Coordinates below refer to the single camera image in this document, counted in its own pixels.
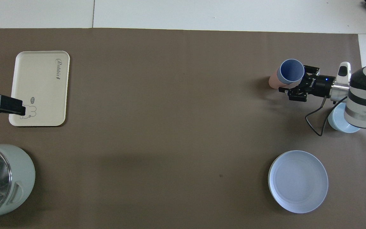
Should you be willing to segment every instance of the brown paper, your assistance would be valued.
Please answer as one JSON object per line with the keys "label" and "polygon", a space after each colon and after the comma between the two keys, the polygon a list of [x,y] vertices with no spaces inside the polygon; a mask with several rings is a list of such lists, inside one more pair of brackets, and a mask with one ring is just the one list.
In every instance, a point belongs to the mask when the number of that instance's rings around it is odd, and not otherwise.
{"label": "brown paper", "polygon": [[[304,116],[321,98],[289,101],[268,85],[288,58],[335,75],[360,68],[352,34],[147,29],[0,29],[0,94],[10,95],[22,51],[70,54],[66,122],[11,126],[0,143],[36,167],[28,200],[0,228],[366,228],[366,130]],[[332,106],[311,117],[318,129]],[[327,170],[323,204],[283,209],[268,171],[283,152],[315,155]]]}

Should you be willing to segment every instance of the cup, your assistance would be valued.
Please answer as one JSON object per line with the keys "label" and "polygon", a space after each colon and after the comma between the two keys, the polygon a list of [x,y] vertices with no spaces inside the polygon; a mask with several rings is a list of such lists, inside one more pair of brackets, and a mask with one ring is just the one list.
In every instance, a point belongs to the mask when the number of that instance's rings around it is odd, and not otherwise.
{"label": "cup", "polygon": [[305,74],[305,67],[296,59],[285,60],[269,78],[269,86],[273,89],[285,87],[299,81]]}

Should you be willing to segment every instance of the plate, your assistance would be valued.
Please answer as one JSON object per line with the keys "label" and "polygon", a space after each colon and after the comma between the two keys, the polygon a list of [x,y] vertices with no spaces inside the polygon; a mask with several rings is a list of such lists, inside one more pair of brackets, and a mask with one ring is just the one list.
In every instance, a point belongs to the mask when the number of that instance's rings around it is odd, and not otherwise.
{"label": "plate", "polygon": [[273,198],[284,209],[307,213],[323,203],[329,180],[323,164],[314,155],[292,150],[272,163],[268,184]]}

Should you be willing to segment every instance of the black cable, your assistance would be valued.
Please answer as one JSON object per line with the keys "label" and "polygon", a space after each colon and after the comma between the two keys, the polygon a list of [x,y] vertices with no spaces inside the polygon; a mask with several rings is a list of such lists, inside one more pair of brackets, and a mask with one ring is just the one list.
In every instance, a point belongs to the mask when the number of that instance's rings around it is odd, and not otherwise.
{"label": "black cable", "polygon": [[325,103],[325,101],[326,101],[326,99],[327,99],[327,96],[324,96],[324,99],[323,99],[323,102],[321,103],[321,106],[317,109],[317,110],[315,110],[315,111],[313,111],[313,112],[310,112],[310,113],[308,113],[306,116],[305,116],[305,119],[306,119],[306,122],[308,123],[308,125],[309,125],[309,127],[318,135],[318,136],[322,136],[323,135],[323,132],[324,132],[324,126],[326,126],[326,122],[327,122],[327,119],[329,118],[329,116],[330,116],[330,114],[331,114],[331,112],[334,110],[334,108],[336,108],[336,106],[338,106],[341,102],[343,102],[345,99],[347,98],[347,96],[346,97],[344,97],[342,100],[340,100],[340,101],[338,101],[332,108],[331,108],[331,110],[330,110],[330,112],[329,112],[329,114],[327,115],[327,117],[326,117],[326,119],[324,119],[324,123],[323,123],[323,127],[321,128],[321,133],[319,134],[314,128],[313,128],[313,126],[310,124],[310,122],[309,122],[309,120],[308,120],[308,116],[309,115],[311,115],[311,114],[314,114],[314,113],[316,113],[316,112],[318,112],[320,109],[322,109],[323,108],[323,106],[324,106],[324,103]]}

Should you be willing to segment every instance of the light blue bowl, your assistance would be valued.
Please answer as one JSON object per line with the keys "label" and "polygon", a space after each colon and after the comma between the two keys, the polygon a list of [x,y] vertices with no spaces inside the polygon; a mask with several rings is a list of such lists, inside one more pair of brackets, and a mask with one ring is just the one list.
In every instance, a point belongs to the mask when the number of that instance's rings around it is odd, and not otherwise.
{"label": "light blue bowl", "polygon": [[344,133],[357,132],[359,128],[351,125],[345,120],[344,109],[345,109],[345,103],[340,103],[334,108],[334,110],[331,112],[329,116],[330,126],[333,129]]}

